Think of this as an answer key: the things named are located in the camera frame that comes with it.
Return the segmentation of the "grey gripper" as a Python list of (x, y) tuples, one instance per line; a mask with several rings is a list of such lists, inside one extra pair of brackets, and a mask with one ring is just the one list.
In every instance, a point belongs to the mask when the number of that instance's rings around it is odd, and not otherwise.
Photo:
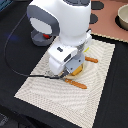
[(74, 56), (66, 65), (66, 71), (68, 71), (70, 73), (71, 76), (73, 71), (75, 71), (80, 65), (82, 66), (82, 64), (85, 61), (85, 56), (80, 53), (76, 56)]

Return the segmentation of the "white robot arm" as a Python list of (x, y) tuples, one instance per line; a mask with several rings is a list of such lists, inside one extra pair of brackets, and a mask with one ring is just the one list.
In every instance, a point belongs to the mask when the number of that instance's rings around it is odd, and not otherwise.
[(51, 45), (49, 68), (54, 75), (72, 73), (83, 62), (90, 45), (90, 0), (33, 0), (27, 16), (34, 30), (33, 43)]

